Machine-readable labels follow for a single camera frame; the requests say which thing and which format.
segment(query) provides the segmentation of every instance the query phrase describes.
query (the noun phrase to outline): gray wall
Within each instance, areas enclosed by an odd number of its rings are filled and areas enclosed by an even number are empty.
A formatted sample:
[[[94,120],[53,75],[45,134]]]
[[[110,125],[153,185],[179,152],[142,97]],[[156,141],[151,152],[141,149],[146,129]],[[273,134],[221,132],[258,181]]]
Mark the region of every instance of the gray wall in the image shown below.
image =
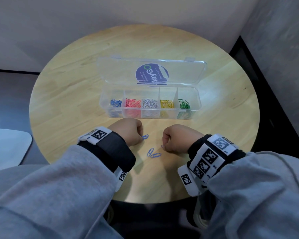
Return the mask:
[[[228,52],[257,1],[0,0],[0,69],[41,71],[78,38],[134,23],[184,29]]]
[[[260,0],[241,36],[299,135],[299,0]]]

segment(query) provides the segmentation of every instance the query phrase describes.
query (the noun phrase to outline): pile of green paper clips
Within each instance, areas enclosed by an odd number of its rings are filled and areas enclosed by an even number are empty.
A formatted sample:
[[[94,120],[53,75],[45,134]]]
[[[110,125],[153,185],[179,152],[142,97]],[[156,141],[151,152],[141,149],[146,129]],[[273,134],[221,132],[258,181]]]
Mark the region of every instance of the pile of green paper clips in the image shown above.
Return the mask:
[[[187,101],[184,101],[182,99],[179,99],[178,101],[182,102],[179,104],[181,109],[191,109]]]

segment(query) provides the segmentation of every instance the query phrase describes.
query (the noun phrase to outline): transparent box lid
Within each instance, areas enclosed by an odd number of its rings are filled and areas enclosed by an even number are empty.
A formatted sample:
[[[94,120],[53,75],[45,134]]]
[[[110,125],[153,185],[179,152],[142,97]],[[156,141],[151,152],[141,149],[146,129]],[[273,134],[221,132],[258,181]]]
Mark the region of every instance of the transparent box lid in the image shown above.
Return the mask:
[[[153,60],[121,58],[119,56],[97,59],[97,71],[109,84],[122,85],[181,85],[199,83],[207,68],[204,61]]]

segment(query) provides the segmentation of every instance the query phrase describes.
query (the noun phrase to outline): person's left hand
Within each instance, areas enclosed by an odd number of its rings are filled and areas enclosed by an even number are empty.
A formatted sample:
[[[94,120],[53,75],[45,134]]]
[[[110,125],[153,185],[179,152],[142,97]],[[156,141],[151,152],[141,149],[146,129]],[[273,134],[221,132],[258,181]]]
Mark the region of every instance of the person's left hand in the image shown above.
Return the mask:
[[[123,118],[108,127],[119,134],[130,147],[143,141],[143,125],[140,120],[134,118]]]

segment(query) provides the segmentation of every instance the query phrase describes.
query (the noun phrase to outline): round wooden table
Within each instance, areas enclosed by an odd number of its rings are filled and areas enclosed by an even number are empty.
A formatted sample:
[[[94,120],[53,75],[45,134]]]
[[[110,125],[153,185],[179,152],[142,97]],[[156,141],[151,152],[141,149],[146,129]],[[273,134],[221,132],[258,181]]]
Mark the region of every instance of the round wooden table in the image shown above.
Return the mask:
[[[33,136],[49,163],[76,144],[80,135],[118,120],[109,118],[99,106],[104,81],[96,60],[113,54],[165,60],[195,57],[208,64],[205,77],[197,85],[202,109],[193,119],[140,119],[149,138],[131,147],[136,164],[113,199],[162,203],[189,197],[177,173],[188,155],[169,154],[161,148],[163,130],[172,124],[183,124],[203,134],[220,133],[244,151],[251,149],[259,126],[259,105],[240,65],[221,48],[192,33],[135,24],[99,31],[73,42],[39,75],[30,100],[30,121]],[[162,156],[147,157],[150,148]]]

